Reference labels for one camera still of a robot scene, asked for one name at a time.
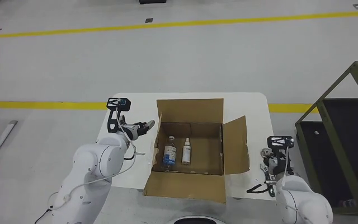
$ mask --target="metal frame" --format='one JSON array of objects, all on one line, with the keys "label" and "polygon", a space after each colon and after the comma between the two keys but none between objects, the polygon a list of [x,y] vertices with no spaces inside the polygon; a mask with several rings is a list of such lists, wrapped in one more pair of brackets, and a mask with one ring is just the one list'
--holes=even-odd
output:
[{"label": "metal frame", "polygon": [[[323,100],[340,84],[349,74],[352,74],[353,79],[358,85],[358,62],[353,64],[333,83],[333,85],[307,110],[306,113],[295,123],[297,129],[297,135],[299,137],[299,148],[301,151],[302,159],[304,161],[305,168],[309,170],[307,173],[309,182],[313,190],[317,193],[321,193],[321,185],[317,179],[317,173],[313,167],[312,159],[309,155],[307,143],[304,139],[301,122],[310,114],[315,108],[318,109],[322,118],[322,122],[329,136],[329,140],[332,143],[332,147],[335,151],[337,159],[342,167],[342,171],[345,175],[347,183],[350,187],[353,198],[358,202],[358,180],[352,169],[352,166],[348,160],[346,152],[343,149],[342,143],[338,137],[338,134],[332,124],[331,118],[327,113],[327,109],[323,103]],[[334,213],[339,214],[354,214],[358,213],[358,207],[337,207],[333,208]]]}]

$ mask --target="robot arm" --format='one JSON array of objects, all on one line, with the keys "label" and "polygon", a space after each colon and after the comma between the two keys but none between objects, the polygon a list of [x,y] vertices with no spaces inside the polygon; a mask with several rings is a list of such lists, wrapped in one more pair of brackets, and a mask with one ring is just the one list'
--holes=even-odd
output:
[{"label": "robot arm", "polygon": [[311,190],[299,176],[290,175],[276,184],[277,207],[284,223],[331,224],[333,212],[328,200]]},{"label": "robot arm", "polygon": [[[267,139],[269,148],[261,151],[263,162],[268,166],[268,172],[275,176],[274,181],[265,184],[276,185],[275,195],[277,206],[284,223],[289,224],[331,224],[333,212],[328,200],[311,190],[309,185],[294,172],[290,166],[288,149],[293,147],[291,136],[271,136]],[[247,190],[257,193],[260,184]]]},{"label": "robot arm", "polygon": [[[130,105],[130,101],[125,100],[123,102],[117,99],[118,102],[129,102]],[[120,113],[121,109],[123,107],[118,104],[116,112],[118,110]],[[154,126],[154,121],[126,124],[124,117],[119,116],[119,113],[116,116],[120,118],[117,121],[121,127],[117,127],[116,132],[108,133],[97,143],[86,144],[76,150],[72,169],[63,180],[52,208],[53,223],[94,223],[107,199],[112,177],[133,166],[135,155],[127,158],[127,160],[133,159],[132,165],[120,171],[125,160],[124,154],[131,140],[136,140],[139,136],[146,134]]]}]

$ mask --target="cable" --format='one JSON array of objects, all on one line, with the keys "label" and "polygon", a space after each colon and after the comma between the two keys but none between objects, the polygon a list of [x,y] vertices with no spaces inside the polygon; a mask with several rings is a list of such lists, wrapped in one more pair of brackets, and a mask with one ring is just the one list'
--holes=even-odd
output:
[{"label": "cable", "polygon": [[50,206],[50,207],[46,210],[46,212],[45,212],[42,216],[40,216],[40,218],[38,218],[38,219],[35,221],[34,224],[36,224],[40,219],[42,219],[42,218],[46,215],[46,213],[50,212],[50,211],[51,211],[50,208],[52,208],[52,206]]},{"label": "cable", "polygon": [[47,199],[47,204],[46,204],[47,207],[49,207],[49,201],[50,201],[51,197],[54,196],[55,194],[58,194],[58,192],[52,193],[52,194],[49,196],[49,198]]},{"label": "cable", "polygon": [[133,163],[127,168],[125,169],[124,171],[120,171],[116,174],[113,174],[111,176],[107,176],[105,178],[101,178],[101,179],[98,179],[98,180],[94,180],[94,181],[90,181],[90,182],[87,182],[87,183],[84,183],[84,184],[80,184],[80,185],[77,185],[75,186],[70,192],[69,194],[65,195],[65,197],[63,198],[64,199],[64,203],[61,205],[61,206],[58,206],[58,207],[49,207],[48,209],[50,211],[53,211],[53,210],[57,210],[57,209],[60,209],[61,207],[63,207],[67,202],[69,202],[71,200],[71,194],[73,193],[74,190],[76,190],[77,188],[79,188],[80,186],[85,186],[87,184],[93,184],[93,183],[96,183],[96,182],[99,182],[101,180],[106,180],[108,178],[113,178],[114,176],[117,176],[119,174],[122,174],[126,171],[128,171],[130,168],[133,167],[134,165],[134,162],[135,162],[135,158],[136,158],[136,146],[133,144],[133,142],[130,140],[130,138],[128,137],[128,135],[125,133],[125,131],[123,130],[122,126],[120,125],[120,122],[118,120],[118,107],[116,107],[116,119],[117,119],[117,122],[118,122],[118,126],[120,127],[120,129],[122,130],[124,136],[126,137],[126,139],[129,141],[129,143],[132,145],[133,147],[133,150],[134,150],[134,159],[133,159]]},{"label": "cable", "polygon": [[286,167],[285,167],[284,177],[282,178],[282,187],[284,187],[286,184],[285,179],[286,179],[286,172],[287,172],[288,164],[289,164],[289,147],[287,146],[287,148],[286,148]]},{"label": "cable", "polygon": [[254,192],[254,190],[256,190],[257,188],[259,188],[259,187],[261,187],[261,186],[263,186],[263,185],[266,185],[266,181],[263,182],[263,183],[261,183],[261,184],[257,184],[256,186],[254,186],[254,187],[251,188],[251,189],[248,189],[248,190],[246,191],[246,193],[248,193],[248,194],[261,194],[261,193],[264,193],[264,192],[267,192],[267,191],[270,190],[269,186],[267,186],[267,188],[266,188],[265,190],[258,190],[258,191],[256,191],[256,192]]}]

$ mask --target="open cardboard box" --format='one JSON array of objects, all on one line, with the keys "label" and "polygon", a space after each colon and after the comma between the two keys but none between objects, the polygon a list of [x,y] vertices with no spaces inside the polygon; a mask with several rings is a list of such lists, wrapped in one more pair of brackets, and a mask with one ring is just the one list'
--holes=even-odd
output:
[{"label": "open cardboard box", "polygon": [[[226,202],[225,176],[249,170],[245,116],[223,124],[224,99],[157,100],[159,124],[152,172],[144,195]],[[164,147],[175,137],[176,163],[163,166]],[[181,163],[190,138],[191,164]]]}]

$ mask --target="box flap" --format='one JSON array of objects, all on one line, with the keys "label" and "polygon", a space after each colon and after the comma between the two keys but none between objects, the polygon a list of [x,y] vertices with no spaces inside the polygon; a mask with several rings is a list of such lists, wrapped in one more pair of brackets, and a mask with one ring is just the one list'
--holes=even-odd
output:
[{"label": "box flap", "polygon": [[223,124],[225,174],[241,174],[249,170],[246,117]]},{"label": "box flap", "polygon": [[162,122],[222,123],[224,99],[157,100]]},{"label": "box flap", "polygon": [[152,172],[144,195],[226,202],[225,177],[216,175]]}]

